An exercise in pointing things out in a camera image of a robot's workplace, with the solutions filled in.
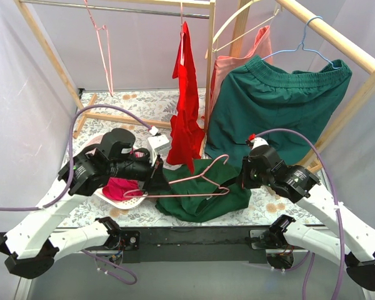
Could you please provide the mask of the red t shirt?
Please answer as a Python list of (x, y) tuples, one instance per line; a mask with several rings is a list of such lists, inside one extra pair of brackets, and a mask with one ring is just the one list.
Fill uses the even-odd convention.
[(184, 164), (194, 172), (194, 160), (199, 159), (204, 131), (198, 125), (199, 96), (196, 68), (191, 49), (191, 37), (186, 22), (181, 29), (181, 41), (172, 78), (179, 83), (177, 114), (171, 117), (171, 150), (167, 163)]

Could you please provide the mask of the green t shirt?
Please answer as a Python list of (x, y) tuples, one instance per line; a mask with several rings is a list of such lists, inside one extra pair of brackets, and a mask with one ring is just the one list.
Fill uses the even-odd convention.
[(227, 213), (246, 209), (249, 206), (251, 191), (236, 183), (240, 169), (223, 159), (194, 160), (194, 173), (200, 174), (208, 166), (205, 176), (171, 185), (169, 191), (156, 201), (156, 209), (161, 213), (181, 221), (203, 223)]

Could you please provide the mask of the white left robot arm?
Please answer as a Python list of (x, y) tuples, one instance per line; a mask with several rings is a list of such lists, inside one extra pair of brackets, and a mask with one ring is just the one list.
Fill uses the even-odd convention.
[(159, 152), (169, 146), (167, 136), (148, 137), (146, 148), (134, 148), (136, 138), (126, 129), (113, 129), (86, 146), (58, 173), (47, 194), (13, 229), (0, 232), (0, 253), (10, 274), (34, 279), (70, 254), (91, 247), (134, 247), (111, 217), (88, 226), (56, 232), (69, 213), (107, 185), (111, 178), (135, 180), (144, 194), (169, 189)]

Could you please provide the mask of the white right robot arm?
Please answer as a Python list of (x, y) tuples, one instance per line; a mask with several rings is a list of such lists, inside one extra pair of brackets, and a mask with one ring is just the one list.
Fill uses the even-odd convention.
[(269, 187), (311, 213), (332, 232), (324, 234), (283, 214), (257, 242), (281, 249), (288, 245), (307, 249), (335, 264), (343, 264), (355, 283), (375, 291), (375, 229), (345, 205), (335, 204), (333, 195), (308, 169), (287, 166), (265, 140), (255, 139), (251, 147), (242, 160), (242, 187)]

